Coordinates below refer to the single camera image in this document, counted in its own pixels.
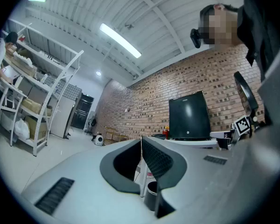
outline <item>storage rack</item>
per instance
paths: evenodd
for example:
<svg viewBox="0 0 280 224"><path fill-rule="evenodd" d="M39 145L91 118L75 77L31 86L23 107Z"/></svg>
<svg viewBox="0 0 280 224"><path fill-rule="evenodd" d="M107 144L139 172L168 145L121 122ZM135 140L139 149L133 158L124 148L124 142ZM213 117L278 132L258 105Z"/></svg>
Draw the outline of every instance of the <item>storage rack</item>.
<svg viewBox="0 0 280 224"><path fill-rule="evenodd" d="M18 36L24 35L26 37L26 39L23 42L21 42L20 40L17 41L18 47L25 48L31 53L33 61L35 62L34 65L38 69L44 71L47 74L51 74L57 77L53 85L51 87L44 85L36 79L29 76L28 74L26 74L24 71L22 71L15 65L17 61L7 54L4 57L4 61L11 65L19 74L23 75L24 78L28 80L33 86L36 86L41 91L47 93L47 96L42 104L42 108L39 114L34 113L33 111L29 110L23 105L20 105L20 108L25 113L37 118L34 139L24 140L19 138L24 143L33 147L33 155L36 156L37 150L39 148L41 148L44 145L48 145L49 133L54 115L56 114L59 106L59 101L66 87L68 86L71 78L80 68L80 57L84 51L81 50L79 53L77 53L74 50L66 47L65 45L33 29L32 27L30 27L30 25L31 23L29 25L25 25L16 20L8 19L3 29L15 31L18 33ZM4 36L7 35L7 32L4 30L2 30L2 33ZM46 55L49 55L50 57L54 58L59 64L42 55L41 53L39 53L39 51L42 51ZM54 90L61 79L65 80L65 86L60 91L60 94L54 93ZM56 99L56 104L53 107L51 116L48 116L47 104L51 98ZM46 120L47 134L45 137L38 139L38 133L43 118L45 118Z"/></svg>

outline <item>ceiling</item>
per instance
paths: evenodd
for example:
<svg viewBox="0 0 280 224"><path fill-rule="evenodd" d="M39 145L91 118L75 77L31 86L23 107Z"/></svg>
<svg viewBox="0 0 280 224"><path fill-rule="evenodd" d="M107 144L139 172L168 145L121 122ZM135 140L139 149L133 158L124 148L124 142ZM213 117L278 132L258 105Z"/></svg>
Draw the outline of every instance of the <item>ceiling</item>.
<svg viewBox="0 0 280 224"><path fill-rule="evenodd" d="M199 12L222 2L241 6L243 0L47 0L25 2L26 18L44 33L61 34L89 72L102 74L129 86L146 76L201 50L189 37L197 28ZM101 23L116 30L141 54L138 59L99 30Z"/></svg>

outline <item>white floor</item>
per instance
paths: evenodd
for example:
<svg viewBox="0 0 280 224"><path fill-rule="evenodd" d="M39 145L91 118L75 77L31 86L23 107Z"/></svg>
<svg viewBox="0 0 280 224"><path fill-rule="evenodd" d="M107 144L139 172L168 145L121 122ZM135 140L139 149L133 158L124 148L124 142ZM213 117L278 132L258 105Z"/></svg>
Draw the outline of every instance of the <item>white floor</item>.
<svg viewBox="0 0 280 224"><path fill-rule="evenodd" d="M104 148L91 141L92 136L81 129L70 128L69 140L50 135L48 146L44 146L37 157L32 147L17 141L12 147L6 134L0 133L0 172L6 184L21 193L37 177L78 152Z"/></svg>

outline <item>plastic bag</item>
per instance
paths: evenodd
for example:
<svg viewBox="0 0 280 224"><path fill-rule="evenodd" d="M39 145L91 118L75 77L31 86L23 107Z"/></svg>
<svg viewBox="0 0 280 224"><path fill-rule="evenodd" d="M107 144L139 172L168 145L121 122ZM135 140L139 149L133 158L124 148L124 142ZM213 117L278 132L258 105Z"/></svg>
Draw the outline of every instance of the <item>plastic bag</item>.
<svg viewBox="0 0 280 224"><path fill-rule="evenodd" d="M22 139L29 139L30 137L30 130L28 123L20 119L14 124L14 133L18 135Z"/></svg>

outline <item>brick wall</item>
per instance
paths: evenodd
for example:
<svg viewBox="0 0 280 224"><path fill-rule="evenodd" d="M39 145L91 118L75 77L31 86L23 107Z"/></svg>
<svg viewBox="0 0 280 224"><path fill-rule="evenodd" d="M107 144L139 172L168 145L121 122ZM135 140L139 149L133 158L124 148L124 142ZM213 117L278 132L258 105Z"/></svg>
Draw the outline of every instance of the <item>brick wall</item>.
<svg viewBox="0 0 280 224"><path fill-rule="evenodd" d="M249 84L259 104L259 120L264 107L257 89L260 73L245 56L247 48L239 45L223 51L207 50L172 64L126 88L110 81L97 106L95 132L105 136L104 126L113 127L130 139L161 133L169 125L168 100L202 90L209 110L212 131L228 130L230 124L245 114L236 90L233 74L239 71Z"/></svg>

